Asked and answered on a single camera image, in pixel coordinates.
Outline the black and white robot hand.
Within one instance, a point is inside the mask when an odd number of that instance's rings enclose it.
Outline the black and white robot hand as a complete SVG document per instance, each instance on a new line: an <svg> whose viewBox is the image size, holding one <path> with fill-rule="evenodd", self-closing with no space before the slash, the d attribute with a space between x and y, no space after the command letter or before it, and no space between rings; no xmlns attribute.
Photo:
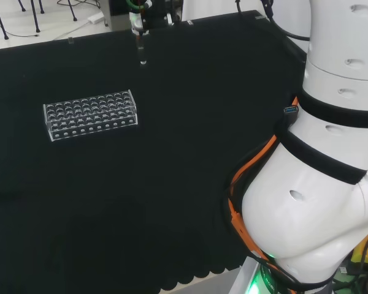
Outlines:
<svg viewBox="0 0 368 294"><path fill-rule="evenodd" d="M132 32L147 34L151 29L173 26L182 19L183 1L126 1Z"/></svg>

